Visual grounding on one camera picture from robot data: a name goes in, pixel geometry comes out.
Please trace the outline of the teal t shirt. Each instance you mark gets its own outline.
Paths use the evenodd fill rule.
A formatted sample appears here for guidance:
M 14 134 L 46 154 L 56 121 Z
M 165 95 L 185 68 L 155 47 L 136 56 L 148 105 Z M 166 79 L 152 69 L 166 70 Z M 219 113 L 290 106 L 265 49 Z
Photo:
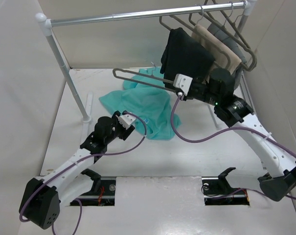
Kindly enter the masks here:
M 146 123 L 149 140 L 169 141 L 175 136 L 170 123 L 170 95 L 165 90 L 124 81 L 122 90 L 112 91 L 99 101 L 110 114 L 127 111 L 140 117 Z

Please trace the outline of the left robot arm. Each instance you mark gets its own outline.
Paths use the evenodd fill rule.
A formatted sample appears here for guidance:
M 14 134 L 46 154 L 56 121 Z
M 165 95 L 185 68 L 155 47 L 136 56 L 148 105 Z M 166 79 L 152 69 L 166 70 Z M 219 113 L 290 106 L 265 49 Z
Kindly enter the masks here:
M 84 193 L 101 189 L 101 175 L 91 170 L 108 145 L 115 139 L 126 140 L 135 130 L 136 117 L 116 111 L 111 117 L 100 117 L 94 130 L 77 151 L 60 167 L 44 177 L 34 177 L 26 185 L 19 208 L 20 221 L 48 229 L 56 221 L 61 208 Z

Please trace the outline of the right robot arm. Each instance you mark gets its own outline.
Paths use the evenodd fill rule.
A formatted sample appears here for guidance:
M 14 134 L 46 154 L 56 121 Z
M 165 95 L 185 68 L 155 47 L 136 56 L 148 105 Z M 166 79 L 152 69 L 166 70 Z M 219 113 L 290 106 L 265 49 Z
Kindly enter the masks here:
M 226 69 L 216 68 L 209 74 L 209 81 L 201 83 L 190 75 L 178 73 L 174 80 L 162 80 L 176 93 L 175 106 L 181 100 L 197 99 L 214 106 L 214 114 L 227 126 L 209 137 L 190 140 L 174 133 L 189 143 L 205 142 L 213 137 L 233 131 L 254 151 L 267 173 L 258 178 L 262 194 L 273 201 L 287 197 L 296 187 L 296 154 L 282 146 L 262 126 L 253 108 L 242 98 L 234 95 L 234 78 Z

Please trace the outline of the beige hanging garment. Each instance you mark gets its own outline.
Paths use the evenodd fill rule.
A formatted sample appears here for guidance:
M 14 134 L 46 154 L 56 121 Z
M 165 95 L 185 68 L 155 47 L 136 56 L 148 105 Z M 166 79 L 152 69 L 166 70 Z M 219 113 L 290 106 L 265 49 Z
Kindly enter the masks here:
M 214 57 L 215 61 L 210 67 L 209 72 L 216 68 L 227 69 L 235 78 L 234 87 L 237 88 L 240 79 L 236 78 L 235 74 L 242 63 L 239 56 L 200 24 L 195 25 L 191 37 L 199 42 Z

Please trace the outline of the black hanging garment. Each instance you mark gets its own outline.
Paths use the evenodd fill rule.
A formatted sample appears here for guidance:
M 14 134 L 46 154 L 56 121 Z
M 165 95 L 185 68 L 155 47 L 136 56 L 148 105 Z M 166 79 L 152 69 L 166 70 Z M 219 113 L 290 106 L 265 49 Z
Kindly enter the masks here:
M 203 83 L 214 61 L 214 56 L 208 50 L 179 27 L 170 30 L 161 57 L 160 73 L 170 81 L 174 81 L 179 73 Z

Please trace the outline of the grey hanging garment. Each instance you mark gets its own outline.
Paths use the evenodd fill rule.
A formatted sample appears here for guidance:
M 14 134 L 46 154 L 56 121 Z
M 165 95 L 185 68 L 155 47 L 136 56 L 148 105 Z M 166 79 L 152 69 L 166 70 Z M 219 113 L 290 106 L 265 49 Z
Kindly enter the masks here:
M 234 52 L 240 58 L 243 64 L 247 62 L 238 44 L 231 37 L 225 34 L 221 29 L 219 29 L 213 23 L 211 23 L 207 29 L 212 35 L 214 35 L 218 40 L 224 43 L 232 52 Z M 243 66 L 240 64 L 237 67 L 237 69 L 232 73 L 232 76 L 235 78 L 235 85 L 234 85 L 235 89 L 237 89 L 238 86 L 240 85 L 240 78 L 241 78 L 242 71 L 243 71 Z

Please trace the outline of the aluminium rail right side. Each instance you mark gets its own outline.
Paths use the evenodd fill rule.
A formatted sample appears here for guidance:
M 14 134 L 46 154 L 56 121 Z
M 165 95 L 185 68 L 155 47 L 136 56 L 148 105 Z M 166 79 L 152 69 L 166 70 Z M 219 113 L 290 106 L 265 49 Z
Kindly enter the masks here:
M 251 105 L 251 99 L 250 99 L 250 95 L 249 95 L 249 90 L 245 81 L 245 77 L 243 74 L 241 74 L 241 78 L 240 78 L 240 88 L 241 88 L 241 92 L 242 92 L 242 96 L 243 99 L 249 104 Z

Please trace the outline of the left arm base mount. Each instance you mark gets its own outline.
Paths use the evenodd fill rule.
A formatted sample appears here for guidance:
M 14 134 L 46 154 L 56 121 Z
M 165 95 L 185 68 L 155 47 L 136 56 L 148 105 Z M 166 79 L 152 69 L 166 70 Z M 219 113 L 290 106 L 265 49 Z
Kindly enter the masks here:
M 92 180 L 91 189 L 78 197 L 83 206 L 114 206 L 116 177 L 102 177 L 91 169 L 84 170 L 81 175 Z

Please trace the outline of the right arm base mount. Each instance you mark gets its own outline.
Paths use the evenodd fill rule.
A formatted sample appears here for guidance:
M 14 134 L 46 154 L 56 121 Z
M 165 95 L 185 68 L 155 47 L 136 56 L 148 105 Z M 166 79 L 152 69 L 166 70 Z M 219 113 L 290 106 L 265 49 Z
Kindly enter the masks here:
M 245 189 L 233 188 L 226 177 L 235 167 L 229 167 L 218 176 L 202 177 L 201 192 L 205 206 L 249 206 L 249 197 Z

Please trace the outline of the silver clothes rack frame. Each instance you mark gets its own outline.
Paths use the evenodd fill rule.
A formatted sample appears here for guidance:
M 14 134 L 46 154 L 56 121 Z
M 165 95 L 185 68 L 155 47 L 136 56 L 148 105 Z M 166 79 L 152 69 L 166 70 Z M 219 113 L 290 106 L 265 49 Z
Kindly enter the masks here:
M 76 24 L 90 24 L 90 23 L 99 23 L 99 22 L 112 22 L 112 21 L 122 21 L 122 20 L 133 20 L 133 19 L 145 19 L 159 17 L 159 22 L 161 23 L 161 18 L 163 16 L 173 17 L 175 15 L 183 14 L 192 14 L 200 13 L 204 14 L 205 12 L 213 11 L 224 11 L 224 10 L 235 10 L 243 9 L 244 18 L 240 21 L 240 25 L 243 26 L 248 16 L 253 11 L 255 6 L 255 0 L 242 0 L 240 2 L 230 2 L 230 3 L 221 3 L 213 5 L 196 5 L 190 7 L 181 7 L 181 8 L 168 8 L 168 9 L 158 9 L 158 10 L 147 10 L 139 12 L 130 12 L 130 13 L 117 13 L 110 14 L 105 16 L 94 16 L 94 17 L 84 17 L 84 18 L 70 18 L 65 20 L 51 20 L 46 17 L 44 13 L 37 13 L 35 19 L 46 37 L 48 44 L 54 54 L 55 59 L 59 65 L 59 68 L 71 90 L 73 98 L 81 112 L 82 115 L 82 130 L 87 132 L 89 126 L 92 122 L 91 117 L 91 105 L 93 101 L 93 93 L 88 93 L 86 106 L 83 105 L 82 100 L 79 96 L 79 93 L 75 87 L 75 84 L 72 80 L 72 77 L 69 73 L 70 67 L 67 62 L 65 62 L 65 56 L 60 52 L 60 48 L 57 46 L 56 40 L 54 39 L 52 28 L 57 26 L 67 26 L 67 25 L 76 25 Z

